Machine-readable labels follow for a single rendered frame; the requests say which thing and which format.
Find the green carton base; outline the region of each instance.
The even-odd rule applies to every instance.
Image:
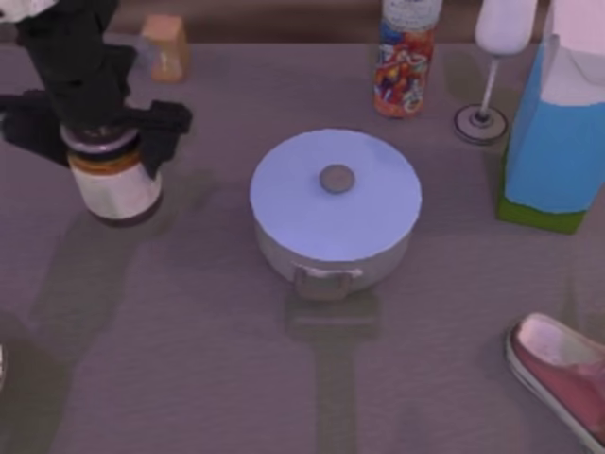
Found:
[[[564,214],[546,213],[519,203],[514,203],[505,197],[505,170],[508,151],[507,148],[502,157],[496,217],[506,222],[513,222],[559,234],[574,234],[581,225],[584,215],[586,215],[585,211]]]

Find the wine glass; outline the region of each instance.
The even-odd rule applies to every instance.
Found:
[[[475,28],[476,44],[492,55],[481,104],[456,112],[458,136],[472,144],[487,146],[504,137],[509,121],[490,105],[493,86],[503,58],[522,52],[531,39],[538,0],[484,0]]]

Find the spray can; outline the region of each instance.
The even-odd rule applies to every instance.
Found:
[[[383,0],[373,105],[380,114],[407,118],[424,105],[442,0]]]
[[[141,161],[139,133],[125,128],[61,128],[67,159],[88,210],[112,227],[139,224],[157,211],[162,177],[151,178]]]

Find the lid knob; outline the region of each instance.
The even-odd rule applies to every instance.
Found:
[[[321,187],[330,194],[342,194],[355,183],[355,174],[343,164],[332,164],[320,173]]]

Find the blue and white carton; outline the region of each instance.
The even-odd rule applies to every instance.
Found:
[[[552,0],[514,119],[498,216],[574,233],[605,180],[605,1]]]

